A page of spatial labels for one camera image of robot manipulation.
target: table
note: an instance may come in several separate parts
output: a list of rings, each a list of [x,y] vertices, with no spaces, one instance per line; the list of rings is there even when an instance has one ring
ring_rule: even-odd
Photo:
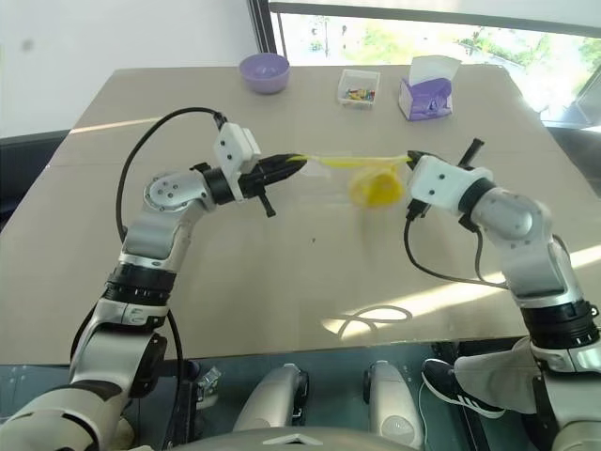
[[[406,122],[396,102],[408,67],[377,68],[372,111],[337,104],[341,70],[293,68],[288,88],[272,96],[248,91],[235,68],[116,71],[0,236],[0,363],[68,361],[70,341],[118,257],[121,165],[153,120],[192,105],[223,111],[251,129],[265,155],[393,156],[420,149],[458,161],[477,136],[486,144],[475,163],[492,169],[499,185],[551,208],[556,233],[580,251],[574,259],[584,292],[598,297],[601,203],[504,69],[461,67],[455,112],[418,123]],[[215,136],[203,115],[161,128],[129,175],[125,223],[141,208],[153,175],[215,163]],[[274,218],[254,200],[218,208],[198,223],[170,301],[187,357],[526,333],[508,293],[447,284],[415,270],[401,246],[405,202],[359,210],[348,200],[346,178],[342,171],[330,179],[297,175],[270,188]],[[426,266],[473,274],[475,239],[456,218],[432,210],[411,233]],[[483,267],[484,273],[498,268],[490,245]],[[408,317],[386,305],[404,308]],[[382,307],[364,317],[399,321],[370,328],[355,320],[339,333],[348,315],[369,306]]]

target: black sneaker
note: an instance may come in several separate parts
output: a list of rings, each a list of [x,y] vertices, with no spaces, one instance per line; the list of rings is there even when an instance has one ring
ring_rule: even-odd
[[[486,404],[466,393],[457,382],[453,366],[439,359],[427,359],[422,365],[422,379],[435,397],[467,407],[486,418],[500,418],[505,410]]]

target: window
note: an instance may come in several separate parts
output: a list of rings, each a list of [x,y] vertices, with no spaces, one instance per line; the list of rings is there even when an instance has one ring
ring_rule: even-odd
[[[298,66],[409,64],[424,54],[503,66],[543,120],[561,120],[601,65],[601,39],[582,36],[321,15],[272,14],[272,20],[281,30],[279,52],[285,49]]]

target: purple bowl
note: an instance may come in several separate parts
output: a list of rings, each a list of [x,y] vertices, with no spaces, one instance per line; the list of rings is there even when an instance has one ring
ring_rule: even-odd
[[[242,78],[259,94],[280,92],[288,84],[290,63],[278,54],[253,54],[239,65]]]

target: yellow object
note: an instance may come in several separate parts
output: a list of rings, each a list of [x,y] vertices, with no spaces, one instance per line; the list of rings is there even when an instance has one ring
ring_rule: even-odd
[[[365,167],[348,184],[350,200],[369,209],[398,202],[404,192],[396,166]]]
[[[348,195],[354,204],[371,209],[391,205],[401,199],[405,189],[398,176],[398,165],[410,162],[411,158],[406,155],[388,158],[298,155],[290,160],[315,160],[329,167],[358,168],[348,184]]]

